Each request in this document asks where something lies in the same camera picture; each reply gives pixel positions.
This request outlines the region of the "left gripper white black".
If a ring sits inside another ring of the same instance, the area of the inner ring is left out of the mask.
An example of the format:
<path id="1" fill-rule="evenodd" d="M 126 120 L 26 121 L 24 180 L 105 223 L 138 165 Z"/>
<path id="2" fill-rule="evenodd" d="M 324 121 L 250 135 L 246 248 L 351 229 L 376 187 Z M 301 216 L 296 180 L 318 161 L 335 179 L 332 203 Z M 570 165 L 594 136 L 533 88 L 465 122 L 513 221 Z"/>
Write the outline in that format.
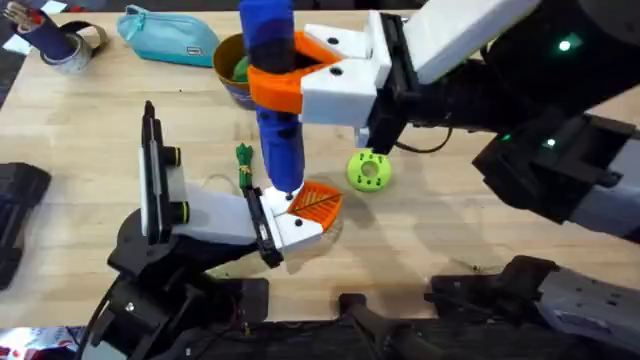
<path id="1" fill-rule="evenodd" d="M 126 279 L 168 280 L 256 252 L 275 268 L 282 252 L 319 240 L 342 205 L 342 194 L 326 184 L 305 181 L 291 194 L 270 187 L 263 198 L 273 210 L 272 232 L 258 194 L 211 192 L 186 183 L 179 168 L 141 168 L 140 206 L 120 226 L 107 264 Z"/>

